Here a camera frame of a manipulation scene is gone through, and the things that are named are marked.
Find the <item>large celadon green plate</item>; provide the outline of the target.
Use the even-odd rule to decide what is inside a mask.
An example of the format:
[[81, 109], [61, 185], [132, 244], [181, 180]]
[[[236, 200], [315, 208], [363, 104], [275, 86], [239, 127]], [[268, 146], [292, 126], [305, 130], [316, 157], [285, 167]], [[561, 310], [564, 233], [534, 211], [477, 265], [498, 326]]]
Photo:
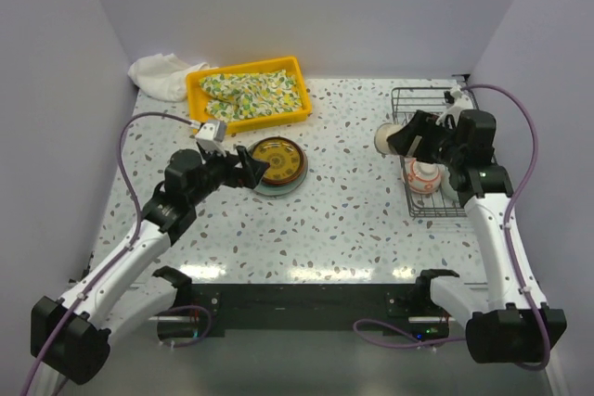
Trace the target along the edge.
[[298, 189], [302, 185], [306, 175], [307, 171], [302, 171], [294, 180], [291, 180], [284, 185], [272, 185], [262, 181], [253, 189], [253, 191], [265, 197], [285, 196]]

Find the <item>yellow patterned plate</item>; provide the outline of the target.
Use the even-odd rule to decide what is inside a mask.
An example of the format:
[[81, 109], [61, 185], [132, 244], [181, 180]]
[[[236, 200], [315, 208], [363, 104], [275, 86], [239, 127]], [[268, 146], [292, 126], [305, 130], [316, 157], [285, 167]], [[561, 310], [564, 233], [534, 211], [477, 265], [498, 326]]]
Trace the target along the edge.
[[255, 143], [251, 148], [255, 160], [269, 164], [263, 182], [269, 185], [285, 185], [296, 180], [303, 172], [305, 155], [290, 139], [275, 136]]

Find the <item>beige cup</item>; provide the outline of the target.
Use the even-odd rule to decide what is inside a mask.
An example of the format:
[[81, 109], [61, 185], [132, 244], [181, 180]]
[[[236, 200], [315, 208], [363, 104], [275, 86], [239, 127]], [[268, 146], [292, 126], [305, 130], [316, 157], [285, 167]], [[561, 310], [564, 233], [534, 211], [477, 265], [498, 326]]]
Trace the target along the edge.
[[396, 155], [397, 152], [388, 143], [388, 137], [399, 133], [403, 126], [398, 123], [383, 123], [375, 133], [374, 146], [382, 155]]

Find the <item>white red patterned bowl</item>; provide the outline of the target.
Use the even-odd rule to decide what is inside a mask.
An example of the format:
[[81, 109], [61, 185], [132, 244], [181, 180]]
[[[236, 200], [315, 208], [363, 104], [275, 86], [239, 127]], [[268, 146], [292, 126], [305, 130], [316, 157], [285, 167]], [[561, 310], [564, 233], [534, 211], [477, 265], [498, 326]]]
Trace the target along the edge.
[[436, 192], [442, 182], [442, 170], [436, 164], [405, 159], [403, 183], [416, 194], [430, 195]]

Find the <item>pale green bowl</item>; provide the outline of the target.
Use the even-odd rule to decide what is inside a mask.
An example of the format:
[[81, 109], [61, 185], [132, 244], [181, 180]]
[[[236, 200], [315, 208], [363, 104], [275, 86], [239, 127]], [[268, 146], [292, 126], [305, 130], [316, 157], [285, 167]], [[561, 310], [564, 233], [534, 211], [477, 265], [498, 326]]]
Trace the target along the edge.
[[458, 201], [458, 192], [453, 188], [450, 183], [450, 173], [445, 165], [440, 166], [441, 172], [441, 190], [445, 197], [452, 201]]

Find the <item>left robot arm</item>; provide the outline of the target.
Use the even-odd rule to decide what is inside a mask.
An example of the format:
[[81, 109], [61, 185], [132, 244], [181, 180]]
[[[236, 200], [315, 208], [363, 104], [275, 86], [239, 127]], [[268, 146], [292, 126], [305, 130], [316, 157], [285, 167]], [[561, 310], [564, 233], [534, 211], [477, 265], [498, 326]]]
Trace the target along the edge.
[[103, 324], [126, 290], [188, 230], [197, 206], [212, 192], [222, 185], [254, 189], [268, 167], [243, 146], [223, 155], [176, 151], [121, 244], [60, 298], [43, 297], [33, 306], [32, 370], [46, 364], [79, 385], [93, 378], [107, 362], [115, 338]]

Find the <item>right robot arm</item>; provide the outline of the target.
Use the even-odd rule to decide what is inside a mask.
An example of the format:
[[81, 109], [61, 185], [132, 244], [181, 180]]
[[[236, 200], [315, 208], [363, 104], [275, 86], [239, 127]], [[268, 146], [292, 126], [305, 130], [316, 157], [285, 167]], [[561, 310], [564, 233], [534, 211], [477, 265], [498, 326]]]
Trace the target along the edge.
[[425, 270], [415, 283], [416, 309], [426, 315], [444, 309], [453, 316], [476, 363], [536, 371], [548, 365], [567, 321], [563, 310], [549, 307], [527, 260], [514, 210], [520, 190], [494, 160], [496, 129], [495, 117], [477, 109], [461, 111], [451, 128], [419, 110], [404, 126], [383, 125], [374, 143], [382, 154], [447, 168], [481, 251], [486, 299], [453, 271]]

